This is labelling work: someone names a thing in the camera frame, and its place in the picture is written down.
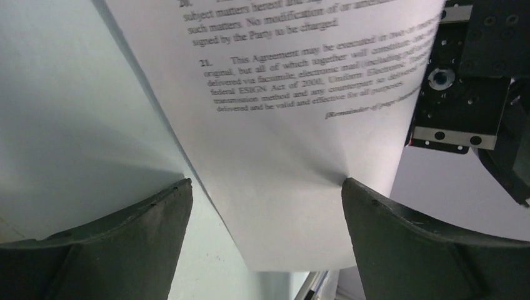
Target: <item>screw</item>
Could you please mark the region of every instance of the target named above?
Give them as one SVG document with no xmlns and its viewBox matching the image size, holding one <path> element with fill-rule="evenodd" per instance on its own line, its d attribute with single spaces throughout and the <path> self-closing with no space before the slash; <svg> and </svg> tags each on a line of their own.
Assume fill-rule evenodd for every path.
<svg viewBox="0 0 530 300">
<path fill-rule="evenodd" d="M 505 29 L 501 32 L 501 39 L 509 39 L 515 35 L 515 31 L 511 28 Z"/>
<path fill-rule="evenodd" d="M 516 14 L 511 14 L 506 18 L 506 25 L 513 26 L 519 22 L 519 16 Z"/>
<path fill-rule="evenodd" d="M 467 38 L 470 42 L 476 42 L 482 37 L 482 32 L 480 30 L 473 30 L 469 33 Z"/>
<path fill-rule="evenodd" d="M 497 18 L 495 16 L 489 16 L 484 19 L 484 25 L 489 27 L 495 25 Z"/>
<path fill-rule="evenodd" d="M 491 66 L 491 69 L 494 72 L 502 72 L 506 68 L 506 64 L 502 61 L 495 62 L 493 66 Z"/>
</svg>

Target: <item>metal plate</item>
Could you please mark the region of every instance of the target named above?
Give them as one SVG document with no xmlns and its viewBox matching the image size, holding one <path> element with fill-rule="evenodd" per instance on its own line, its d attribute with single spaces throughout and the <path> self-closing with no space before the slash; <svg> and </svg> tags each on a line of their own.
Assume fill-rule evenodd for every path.
<svg viewBox="0 0 530 300">
<path fill-rule="evenodd" d="M 480 0 L 469 19 L 460 74 L 530 76 L 530 1 Z"/>
<path fill-rule="evenodd" d="M 427 127 L 415 127 L 412 138 L 488 150 L 493 150 L 497 141 L 496 136 Z"/>
</svg>

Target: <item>white paper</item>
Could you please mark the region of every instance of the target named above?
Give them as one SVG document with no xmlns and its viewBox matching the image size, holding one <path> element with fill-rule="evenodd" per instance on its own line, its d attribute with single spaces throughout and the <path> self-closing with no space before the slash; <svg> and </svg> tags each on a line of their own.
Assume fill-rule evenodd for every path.
<svg viewBox="0 0 530 300">
<path fill-rule="evenodd" d="M 341 184 L 389 195 L 443 2 L 107 0 L 260 271 L 354 264 Z"/>
</svg>

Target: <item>black mechanical part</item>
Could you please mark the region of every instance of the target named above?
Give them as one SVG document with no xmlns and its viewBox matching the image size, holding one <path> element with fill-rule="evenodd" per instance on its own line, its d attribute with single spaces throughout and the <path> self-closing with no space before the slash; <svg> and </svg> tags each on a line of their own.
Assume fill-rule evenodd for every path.
<svg viewBox="0 0 530 300">
<path fill-rule="evenodd" d="M 43 241 L 0 244 L 0 299 L 167 299 L 191 181 Z"/>
<path fill-rule="evenodd" d="M 530 77 L 530 1 L 480 0 L 473 6 L 459 75 Z"/>
<path fill-rule="evenodd" d="M 482 165 L 520 205 L 530 207 L 530 80 L 514 81 L 495 150 L 477 149 Z"/>
<path fill-rule="evenodd" d="M 530 242 L 447 224 L 354 179 L 342 205 L 367 299 L 530 298 Z"/>
<path fill-rule="evenodd" d="M 414 112 L 412 146 L 459 154 L 494 148 L 510 79 L 459 74 L 467 31 L 466 21 L 439 26 Z"/>
</svg>

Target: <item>white wall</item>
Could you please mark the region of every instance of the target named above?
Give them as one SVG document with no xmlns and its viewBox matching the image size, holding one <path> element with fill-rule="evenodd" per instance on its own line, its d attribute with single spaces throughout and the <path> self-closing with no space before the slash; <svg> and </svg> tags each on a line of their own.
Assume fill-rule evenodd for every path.
<svg viewBox="0 0 530 300">
<path fill-rule="evenodd" d="M 169 298 L 287 300 L 251 272 L 88 0 L 0 0 L 0 243 L 46 236 L 181 179 L 194 204 Z"/>
</svg>

